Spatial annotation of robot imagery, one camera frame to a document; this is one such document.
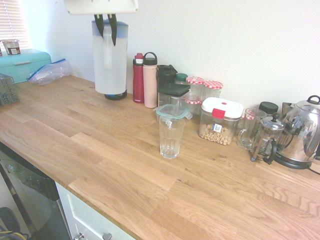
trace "ziplock bag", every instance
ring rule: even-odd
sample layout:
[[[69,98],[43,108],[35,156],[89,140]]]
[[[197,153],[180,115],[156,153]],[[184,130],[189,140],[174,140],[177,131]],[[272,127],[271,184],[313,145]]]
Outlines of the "ziplock bag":
[[[70,64],[65,58],[63,58],[59,61],[40,67],[30,77],[28,77],[27,80],[30,83],[44,85],[64,76],[69,76],[71,72],[72,68]]]

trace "cabinet drawer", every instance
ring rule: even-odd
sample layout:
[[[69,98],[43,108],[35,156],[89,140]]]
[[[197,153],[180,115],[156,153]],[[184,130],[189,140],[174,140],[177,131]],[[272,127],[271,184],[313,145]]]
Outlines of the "cabinet drawer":
[[[112,240],[135,240],[96,210],[56,183],[72,238],[82,233],[81,240],[102,240],[112,234]]]

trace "window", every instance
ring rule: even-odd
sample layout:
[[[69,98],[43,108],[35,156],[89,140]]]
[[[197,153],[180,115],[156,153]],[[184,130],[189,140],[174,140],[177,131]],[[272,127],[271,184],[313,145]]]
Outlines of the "window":
[[[0,0],[0,40],[18,39],[20,49],[31,49],[30,36],[20,0]]]

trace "clear glass tumbler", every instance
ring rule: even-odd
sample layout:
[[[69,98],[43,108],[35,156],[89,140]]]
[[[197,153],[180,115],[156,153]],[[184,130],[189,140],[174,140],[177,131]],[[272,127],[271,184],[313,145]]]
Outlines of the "clear glass tumbler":
[[[260,120],[267,114],[256,108],[247,108],[244,115],[243,129],[238,135],[237,145],[246,150],[251,150],[256,134],[260,127]]]
[[[182,118],[161,116],[159,119],[160,154],[166,159],[178,156],[185,121]]]

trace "dishwasher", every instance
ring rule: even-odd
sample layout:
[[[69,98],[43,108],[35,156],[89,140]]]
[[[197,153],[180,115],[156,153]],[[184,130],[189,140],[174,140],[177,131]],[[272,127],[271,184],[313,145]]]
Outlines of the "dishwasher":
[[[30,240],[71,239],[54,180],[2,142],[0,173],[31,234]]]

